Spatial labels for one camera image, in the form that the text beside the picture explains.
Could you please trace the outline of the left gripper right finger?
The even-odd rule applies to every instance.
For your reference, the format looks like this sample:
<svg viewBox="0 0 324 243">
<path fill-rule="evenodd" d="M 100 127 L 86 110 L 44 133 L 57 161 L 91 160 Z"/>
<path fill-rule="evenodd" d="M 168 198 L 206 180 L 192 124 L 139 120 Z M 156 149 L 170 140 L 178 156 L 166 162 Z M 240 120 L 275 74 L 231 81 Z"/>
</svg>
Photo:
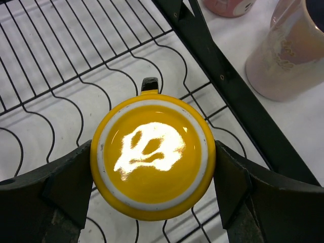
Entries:
<svg viewBox="0 0 324 243">
<path fill-rule="evenodd" d="M 229 242 L 323 242 L 323 188 L 216 145 L 214 184 Z"/>
</svg>

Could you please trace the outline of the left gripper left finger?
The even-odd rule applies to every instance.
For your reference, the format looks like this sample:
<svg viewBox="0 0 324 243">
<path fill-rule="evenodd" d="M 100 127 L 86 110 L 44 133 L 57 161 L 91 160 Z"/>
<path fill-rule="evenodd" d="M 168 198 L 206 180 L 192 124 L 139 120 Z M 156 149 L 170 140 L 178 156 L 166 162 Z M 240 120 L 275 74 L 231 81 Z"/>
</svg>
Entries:
<svg viewBox="0 0 324 243">
<path fill-rule="evenodd" d="M 93 186 L 90 148 L 1 182 L 1 242 L 78 242 Z"/>
</svg>

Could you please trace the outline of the yellow mug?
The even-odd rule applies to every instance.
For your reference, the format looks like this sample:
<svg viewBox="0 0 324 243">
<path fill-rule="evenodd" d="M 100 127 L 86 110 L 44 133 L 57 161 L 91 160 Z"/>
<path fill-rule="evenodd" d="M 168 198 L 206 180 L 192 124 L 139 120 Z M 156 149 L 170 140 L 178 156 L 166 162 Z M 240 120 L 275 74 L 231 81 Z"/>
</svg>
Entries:
<svg viewBox="0 0 324 243">
<path fill-rule="evenodd" d="M 187 103 L 158 92 L 156 77 L 104 117 L 91 142 L 94 183 L 114 209 L 144 221 L 177 217 L 207 191 L 215 169 L 210 127 Z"/>
</svg>

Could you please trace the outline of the iridescent pink mug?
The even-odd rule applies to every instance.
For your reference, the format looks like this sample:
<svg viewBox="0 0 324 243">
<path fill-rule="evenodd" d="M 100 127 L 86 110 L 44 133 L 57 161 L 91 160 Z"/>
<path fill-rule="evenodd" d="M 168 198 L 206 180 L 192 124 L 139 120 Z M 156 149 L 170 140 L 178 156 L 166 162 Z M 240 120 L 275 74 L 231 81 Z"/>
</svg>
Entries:
<svg viewBox="0 0 324 243">
<path fill-rule="evenodd" d="M 279 1 L 246 74 L 259 94 L 275 101 L 323 83 L 323 1 Z"/>
</svg>

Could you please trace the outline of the pink floral mug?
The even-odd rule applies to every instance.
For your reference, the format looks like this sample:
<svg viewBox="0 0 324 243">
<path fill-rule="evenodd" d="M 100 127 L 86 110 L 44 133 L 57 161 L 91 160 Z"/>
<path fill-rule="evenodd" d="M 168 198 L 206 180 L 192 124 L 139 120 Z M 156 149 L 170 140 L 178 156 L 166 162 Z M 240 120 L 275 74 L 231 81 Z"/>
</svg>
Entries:
<svg viewBox="0 0 324 243">
<path fill-rule="evenodd" d="M 214 14 L 236 18 L 251 10 L 256 0 L 204 0 L 203 4 Z"/>
</svg>

